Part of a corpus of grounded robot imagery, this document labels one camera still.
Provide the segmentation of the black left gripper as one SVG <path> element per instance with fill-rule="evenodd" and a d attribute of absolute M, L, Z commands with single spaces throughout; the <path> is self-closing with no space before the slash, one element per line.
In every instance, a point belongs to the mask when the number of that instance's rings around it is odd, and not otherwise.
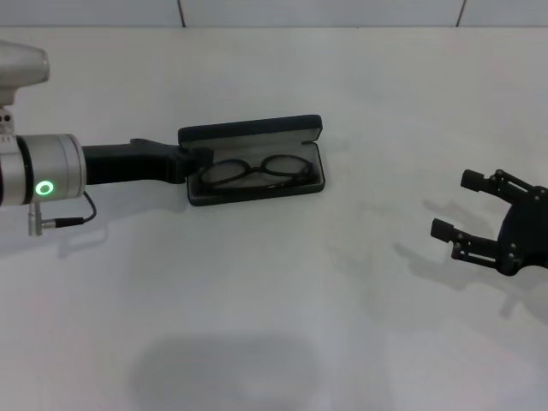
<path fill-rule="evenodd" d="M 131 139 L 121 145 L 83 146 L 82 151 L 87 185 L 136 181 L 182 184 L 189 174 L 214 163 L 212 149 L 181 149 L 145 139 Z"/>

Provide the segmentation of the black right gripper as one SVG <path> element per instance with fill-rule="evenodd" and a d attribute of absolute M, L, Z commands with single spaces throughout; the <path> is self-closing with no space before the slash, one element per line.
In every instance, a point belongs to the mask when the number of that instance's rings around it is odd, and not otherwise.
<path fill-rule="evenodd" d="M 465 170 L 461 186 L 511 206 L 497 241 L 470 235 L 435 218 L 431 236 L 452 243 L 452 259 L 491 268 L 507 277 L 529 266 L 547 268 L 547 188 L 533 187 L 504 170 L 488 177 Z"/>

